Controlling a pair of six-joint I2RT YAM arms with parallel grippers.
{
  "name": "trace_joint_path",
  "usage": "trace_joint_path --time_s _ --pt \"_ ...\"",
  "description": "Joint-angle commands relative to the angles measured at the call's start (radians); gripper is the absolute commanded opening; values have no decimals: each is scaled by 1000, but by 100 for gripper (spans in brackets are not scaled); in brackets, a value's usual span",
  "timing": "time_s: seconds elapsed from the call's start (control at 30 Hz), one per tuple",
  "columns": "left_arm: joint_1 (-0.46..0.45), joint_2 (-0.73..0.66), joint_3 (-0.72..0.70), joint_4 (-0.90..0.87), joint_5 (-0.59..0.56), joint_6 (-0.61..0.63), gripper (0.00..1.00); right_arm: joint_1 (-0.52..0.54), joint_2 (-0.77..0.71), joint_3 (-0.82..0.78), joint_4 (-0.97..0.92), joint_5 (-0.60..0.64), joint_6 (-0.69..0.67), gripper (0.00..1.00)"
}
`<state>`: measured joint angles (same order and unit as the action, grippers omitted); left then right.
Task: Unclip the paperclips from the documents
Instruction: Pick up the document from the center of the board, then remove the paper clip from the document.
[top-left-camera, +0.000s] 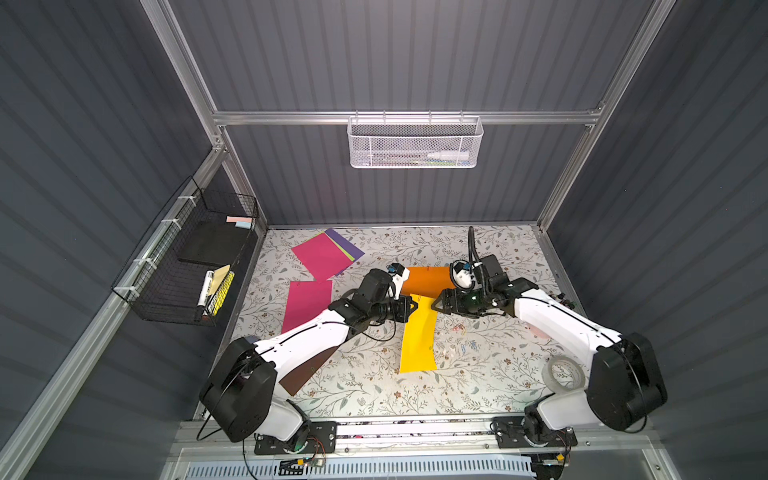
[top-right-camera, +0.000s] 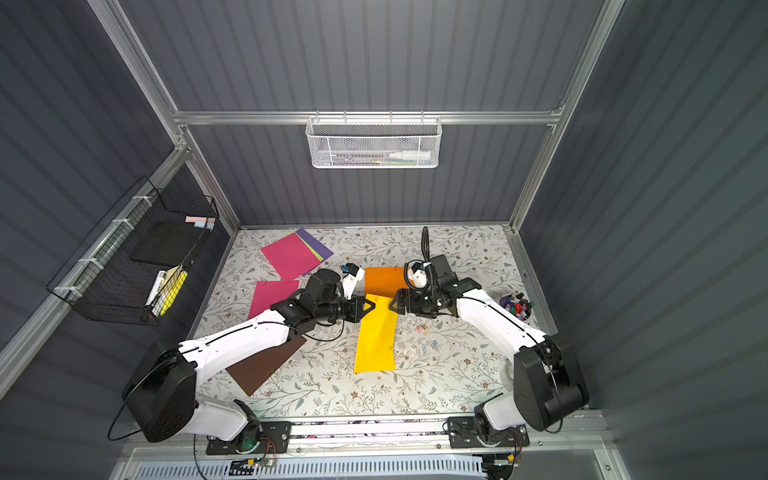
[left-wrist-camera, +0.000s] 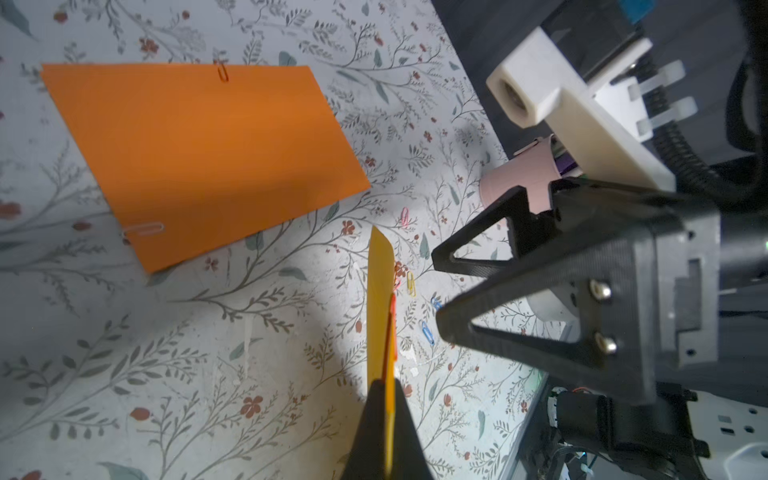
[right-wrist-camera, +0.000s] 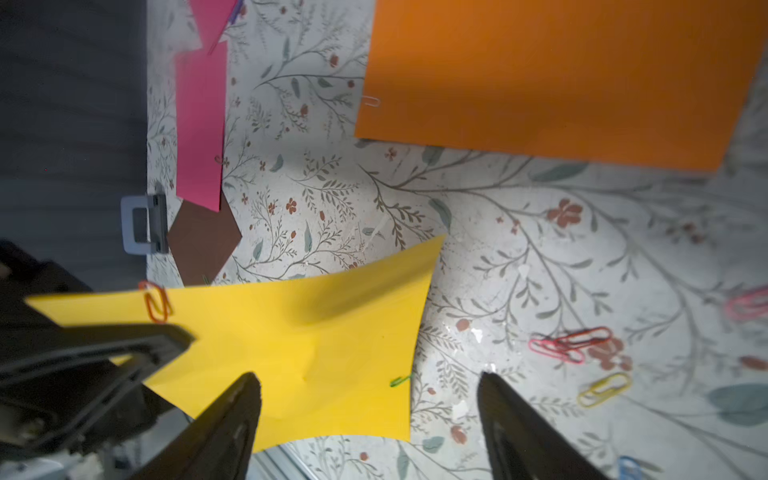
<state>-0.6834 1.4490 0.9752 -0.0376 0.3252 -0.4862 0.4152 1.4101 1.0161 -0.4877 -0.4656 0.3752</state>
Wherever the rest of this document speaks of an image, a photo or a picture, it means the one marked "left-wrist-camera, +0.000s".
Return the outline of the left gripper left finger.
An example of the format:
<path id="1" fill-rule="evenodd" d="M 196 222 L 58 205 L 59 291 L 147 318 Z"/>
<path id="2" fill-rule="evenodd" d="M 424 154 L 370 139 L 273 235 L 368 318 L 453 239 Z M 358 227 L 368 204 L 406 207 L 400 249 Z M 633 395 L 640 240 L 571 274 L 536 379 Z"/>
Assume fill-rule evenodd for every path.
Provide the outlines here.
<path id="1" fill-rule="evenodd" d="M 384 478 L 384 382 L 370 386 L 341 480 Z"/>

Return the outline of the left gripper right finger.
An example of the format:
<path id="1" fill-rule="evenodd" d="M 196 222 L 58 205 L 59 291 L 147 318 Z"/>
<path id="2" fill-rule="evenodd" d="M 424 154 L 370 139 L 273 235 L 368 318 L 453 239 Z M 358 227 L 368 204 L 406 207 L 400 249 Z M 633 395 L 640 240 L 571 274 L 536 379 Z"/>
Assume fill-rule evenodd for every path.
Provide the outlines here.
<path id="1" fill-rule="evenodd" d="M 392 478 L 432 480 L 433 476 L 425 459 L 407 399 L 403 392 L 397 392 L 395 399 Z"/>

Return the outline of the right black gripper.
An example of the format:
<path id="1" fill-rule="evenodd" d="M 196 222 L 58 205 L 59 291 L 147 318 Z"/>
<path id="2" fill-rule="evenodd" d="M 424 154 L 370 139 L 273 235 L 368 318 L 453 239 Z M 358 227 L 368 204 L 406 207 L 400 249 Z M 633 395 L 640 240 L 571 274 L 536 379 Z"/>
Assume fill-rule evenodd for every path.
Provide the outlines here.
<path id="1" fill-rule="evenodd" d="M 543 246 L 560 233 L 563 242 Z M 501 238 L 509 259 L 460 255 Z M 655 396 L 658 365 L 717 360 L 721 292 L 767 279 L 767 213 L 619 185 L 558 185 L 554 213 L 536 214 L 516 186 L 431 258 L 437 271 L 481 280 L 438 310 L 445 341 L 643 405 Z"/>

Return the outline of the orange-red paperclip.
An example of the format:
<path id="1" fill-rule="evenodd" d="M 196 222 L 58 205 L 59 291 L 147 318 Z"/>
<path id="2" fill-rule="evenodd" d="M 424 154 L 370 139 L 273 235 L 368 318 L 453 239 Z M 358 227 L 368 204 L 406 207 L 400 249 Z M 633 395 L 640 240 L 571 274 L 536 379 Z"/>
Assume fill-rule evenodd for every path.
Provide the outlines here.
<path id="1" fill-rule="evenodd" d="M 389 300 L 388 310 L 388 359 L 394 364 L 397 361 L 397 334 L 396 334 L 396 320 L 397 320 L 397 308 L 396 308 L 396 294 L 392 293 Z"/>

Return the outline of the yellow paper sheet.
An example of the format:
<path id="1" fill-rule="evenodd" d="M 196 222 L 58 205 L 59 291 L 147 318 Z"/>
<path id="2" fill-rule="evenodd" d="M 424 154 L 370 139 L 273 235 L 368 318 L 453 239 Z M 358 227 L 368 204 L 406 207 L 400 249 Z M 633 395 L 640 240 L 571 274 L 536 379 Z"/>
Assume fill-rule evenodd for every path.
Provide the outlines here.
<path id="1" fill-rule="evenodd" d="M 392 474 L 395 425 L 395 363 L 388 359 L 388 310 L 390 295 L 395 291 L 394 250 L 386 236 L 376 227 L 371 230 L 368 249 L 367 278 L 367 380 L 384 382 L 384 478 Z"/>

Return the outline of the white paperclip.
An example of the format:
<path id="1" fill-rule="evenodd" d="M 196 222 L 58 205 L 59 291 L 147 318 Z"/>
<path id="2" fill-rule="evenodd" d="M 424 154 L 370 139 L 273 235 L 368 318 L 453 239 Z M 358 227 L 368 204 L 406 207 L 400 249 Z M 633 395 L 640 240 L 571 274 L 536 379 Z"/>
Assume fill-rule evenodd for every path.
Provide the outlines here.
<path id="1" fill-rule="evenodd" d="M 124 238 L 131 236 L 154 236 L 163 233 L 165 225 L 162 222 L 148 222 L 131 225 L 124 228 L 121 232 Z"/>

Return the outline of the orange paper sheet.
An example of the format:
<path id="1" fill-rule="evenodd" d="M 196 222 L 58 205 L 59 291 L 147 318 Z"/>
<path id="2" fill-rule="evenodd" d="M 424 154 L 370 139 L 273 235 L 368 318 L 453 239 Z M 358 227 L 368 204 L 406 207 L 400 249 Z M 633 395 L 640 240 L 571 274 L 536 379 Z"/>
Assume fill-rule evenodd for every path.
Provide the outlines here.
<path id="1" fill-rule="evenodd" d="M 153 273 L 367 190 L 306 66 L 47 64 L 45 86 Z"/>

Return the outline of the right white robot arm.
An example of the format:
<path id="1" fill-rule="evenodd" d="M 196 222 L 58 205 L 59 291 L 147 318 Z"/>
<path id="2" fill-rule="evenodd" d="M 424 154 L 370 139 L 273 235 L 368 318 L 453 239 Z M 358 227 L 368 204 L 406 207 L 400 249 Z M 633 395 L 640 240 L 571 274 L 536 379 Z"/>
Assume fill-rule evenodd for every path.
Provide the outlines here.
<path id="1" fill-rule="evenodd" d="M 658 382 L 656 366 L 717 360 L 721 292 L 767 279 L 766 210 L 586 179 L 553 181 L 549 196 L 535 214 L 514 187 L 433 250 L 437 270 L 480 279 L 439 309 L 441 337 L 579 384 L 554 399 L 565 450 L 648 479 L 705 478 L 715 445 L 688 409 L 703 398 Z M 576 341 L 476 324 L 546 291 L 577 320 Z"/>

